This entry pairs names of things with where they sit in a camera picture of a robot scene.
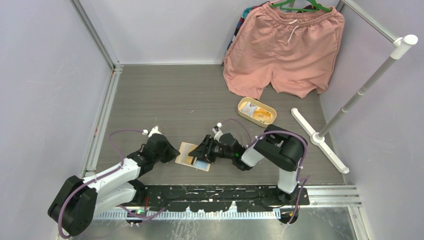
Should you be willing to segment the yellow card with dark stripe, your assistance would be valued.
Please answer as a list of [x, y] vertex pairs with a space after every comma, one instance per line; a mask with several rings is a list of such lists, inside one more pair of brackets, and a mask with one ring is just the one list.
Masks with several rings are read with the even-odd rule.
[[194, 165], [197, 160], [197, 157], [187, 156], [184, 160], [184, 163], [187, 165]]

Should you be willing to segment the beige leather card holder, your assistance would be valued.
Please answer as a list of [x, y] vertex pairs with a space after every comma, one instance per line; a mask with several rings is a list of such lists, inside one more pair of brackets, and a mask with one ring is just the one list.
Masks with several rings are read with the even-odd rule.
[[205, 160], [200, 160], [197, 157], [189, 156], [189, 153], [196, 147], [197, 146], [195, 144], [182, 142], [178, 150], [180, 155], [176, 157], [175, 163], [208, 172], [210, 170], [211, 163]]

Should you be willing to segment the orange credit card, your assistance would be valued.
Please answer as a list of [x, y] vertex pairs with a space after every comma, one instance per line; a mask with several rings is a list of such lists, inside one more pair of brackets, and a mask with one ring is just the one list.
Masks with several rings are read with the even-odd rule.
[[272, 117], [273, 117], [273, 115], [270, 112], [268, 112], [268, 111], [266, 111], [262, 108], [259, 109], [259, 110], [256, 110], [254, 112], [254, 115], [253, 115], [254, 119], [261, 121], [261, 122], [268, 122], [268, 123], [271, 122]]

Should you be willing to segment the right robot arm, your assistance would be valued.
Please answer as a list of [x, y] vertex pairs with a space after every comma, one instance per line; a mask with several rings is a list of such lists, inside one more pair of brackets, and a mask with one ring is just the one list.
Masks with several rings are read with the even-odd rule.
[[213, 132], [214, 135], [206, 135], [189, 151], [188, 156], [207, 163], [228, 159], [241, 171], [249, 171], [259, 162], [268, 160], [278, 168], [276, 193], [279, 202], [288, 206], [297, 199], [299, 171], [308, 148], [303, 137], [270, 124], [252, 143], [241, 145], [231, 133], [223, 133], [219, 125]]

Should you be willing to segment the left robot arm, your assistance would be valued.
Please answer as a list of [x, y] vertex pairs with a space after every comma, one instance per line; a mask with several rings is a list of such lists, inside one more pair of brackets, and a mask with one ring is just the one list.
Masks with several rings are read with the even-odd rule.
[[149, 135], [140, 149], [118, 164], [86, 178], [70, 176], [63, 183], [47, 214], [58, 225], [62, 239], [80, 235], [94, 217], [111, 208], [131, 203], [141, 206], [146, 200], [139, 177], [158, 162], [168, 163], [180, 152], [159, 132]]

